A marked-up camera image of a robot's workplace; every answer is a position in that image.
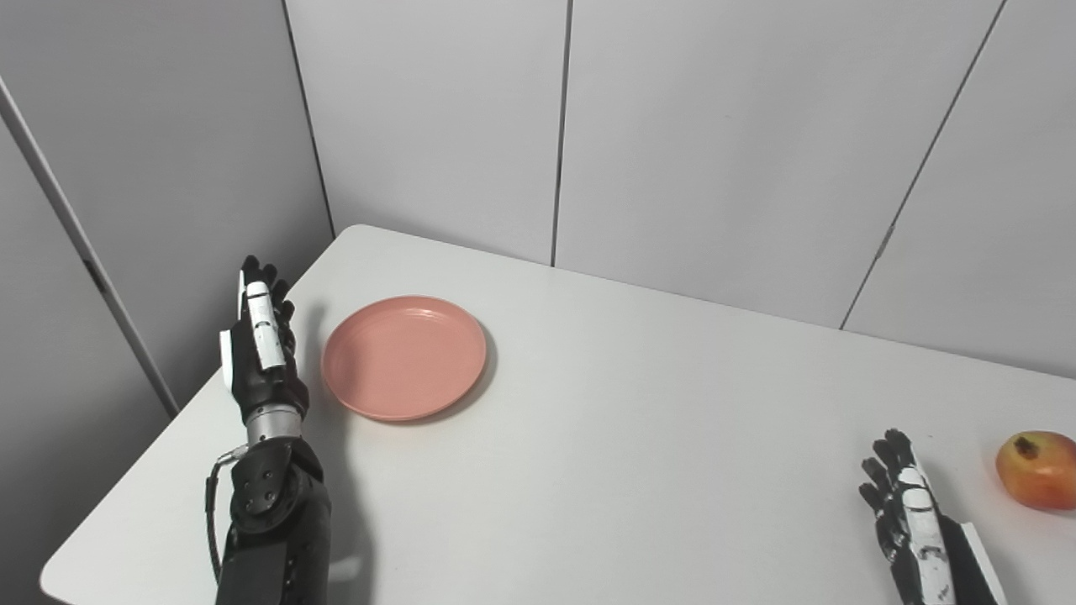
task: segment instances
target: robot finger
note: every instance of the robot finger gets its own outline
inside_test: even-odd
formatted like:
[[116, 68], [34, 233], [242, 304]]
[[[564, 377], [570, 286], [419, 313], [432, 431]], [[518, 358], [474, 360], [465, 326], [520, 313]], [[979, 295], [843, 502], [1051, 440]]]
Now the robot finger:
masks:
[[896, 548], [904, 548], [908, 544], [908, 522], [904, 519], [901, 502], [895, 497], [887, 498], [882, 505], [882, 513], [878, 518], [886, 520], [886, 526]]
[[277, 279], [277, 266], [273, 264], [268, 264], [261, 268], [261, 277], [266, 280], [266, 285], [271, 286], [273, 280]]
[[294, 314], [295, 314], [295, 304], [293, 304], [291, 300], [285, 300], [280, 306], [280, 319], [278, 320], [278, 323], [287, 324], [288, 322], [292, 321], [292, 315]]
[[246, 284], [252, 281], [258, 281], [261, 279], [261, 269], [259, 268], [258, 257], [251, 254], [243, 261], [243, 266], [239, 269], [239, 272], [243, 277], [243, 283], [241, 287], [245, 289]]
[[911, 440], [904, 433], [897, 431], [896, 428], [890, 428], [886, 432], [886, 441], [889, 442], [890, 448], [896, 453], [896, 462], [902, 467], [914, 466], [916, 464], [916, 455], [911, 452]]
[[881, 547], [882, 554], [892, 563], [896, 560], [897, 548], [893, 544], [893, 532], [889, 521], [884, 517], [879, 517], [875, 521], [875, 535], [878, 538], [878, 546]]
[[883, 500], [893, 493], [893, 486], [886, 474], [886, 468], [882, 467], [880, 462], [868, 458], [863, 461], [862, 467], [867, 477], [870, 477], [870, 480], [878, 487], [878, 493], [881, 494]]
[[274, 283], [270, 293], [272, 295], [272, 306], [279, 309], [284, 304], [284, 297], [287, 296], [287, 291], [291, 289], [292, 286], [285, 280]]
[[901, 463], [896, 459], [896, 452], [890, 447], [889, 441], [886, 439], [878, 439], [874, 442], [875, 455], [878, 460], [886, 465], [886, 469], [889, 470], [889, 476], [894, 481], [896, 476], [901, 473]]
[[277, 326], [280, 330], [280, 346], [286, 349], [293, 355], [295, 354], [295, 333], [287, 324], [280, 324]]
[[863, 501], [867, 503], [867, 506], [875, 511], [876, 517], [882, 513], [884, 502], [878, 488], [872, 483], [863, 483], [860, 486], [860, 495], [863, 496]]

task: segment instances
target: gray wall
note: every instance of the gray wall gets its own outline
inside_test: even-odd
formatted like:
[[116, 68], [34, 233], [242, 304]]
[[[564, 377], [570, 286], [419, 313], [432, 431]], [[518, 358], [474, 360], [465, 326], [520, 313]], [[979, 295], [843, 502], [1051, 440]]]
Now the gray wall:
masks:
[[1006, 4], [848, 329], [1076, 378], [1074, 29]]
[[0, 587], [48, 601], [47, 558], [167, 417], [0, 122]]
[[338, 228], [550, 262], [566, 0], [288, 10]]
[[0, 75], [182, 404], [243, 257], [331, 238], [281, 2], [6, 0]]
[[999, 3], [576, 2], [557, 266], [838, 327]]

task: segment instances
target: robotic arm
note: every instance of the robotic arm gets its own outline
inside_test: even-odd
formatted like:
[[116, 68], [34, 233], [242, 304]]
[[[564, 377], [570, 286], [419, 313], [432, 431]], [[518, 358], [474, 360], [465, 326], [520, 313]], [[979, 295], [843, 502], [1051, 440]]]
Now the robotic arm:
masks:
[[[235, 460], [231, 526], [217, 563], [216, 605], [324, 605], [329, 558], [330, 504], [321, 463], [302, 439], [309, 393], [295, 366], [295, 307], [272, 265], [247, 256], [239, 276], [239, 320], [221, 333], [225, 383], [239, 404], [247, 445], [217, 461]], [[207, 494], [210, 513], [211, 494]]]
[[1006, 605], [975, 526], [942, 513], [907, 435], [891, 428], [863, 461], [860, 495], [905, 605]]

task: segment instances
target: white table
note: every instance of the white table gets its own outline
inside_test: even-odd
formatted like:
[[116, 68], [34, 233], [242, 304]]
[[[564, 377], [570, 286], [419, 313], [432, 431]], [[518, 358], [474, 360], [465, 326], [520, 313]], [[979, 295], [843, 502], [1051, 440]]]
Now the white table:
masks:
[[[330, 403], [316, 370], [338, 322], [402, 294], [459, 304], [492, 344], [456, 413], [406, 426]], [[856, 493], [893, 425], [943, 507], [976, 522], [1014, 605], [1076, 594], [1076, 518], [1015, 504], [993, 472], [1011, 433], [1076, 435], [1074, 381], [371, 227], [344, 231], [292, 298], [334, 604], [896, 604]], [[242, 440], [214, 376], [52, 558], [44, 590], [212, 603], [202, 479]]]

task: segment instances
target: cable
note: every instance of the cable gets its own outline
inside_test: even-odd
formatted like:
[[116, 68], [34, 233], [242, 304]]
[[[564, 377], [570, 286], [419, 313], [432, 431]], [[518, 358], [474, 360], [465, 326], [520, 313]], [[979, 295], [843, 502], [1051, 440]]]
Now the cable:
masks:
[[221, 581], [221, 553], [216, 547], [216, 483], [221, 469], [246, 454], [247, 446], [239, 446], [221, 455], [213, 463], [213, 469], [206, 478], [206, 537], [209, 539], [209, 561], [213, 565], [213, 578]]
[[216, 522], [213, 519], [214, 505], [216, 504], [216, 481], [217, 475], [224, 463], [213, 464], [213, 470], [206, 478], [206, 537], [209, 538], [209, 560], [213, 564], [213, 578], [221, 580], [221, 554], [216, 550]]

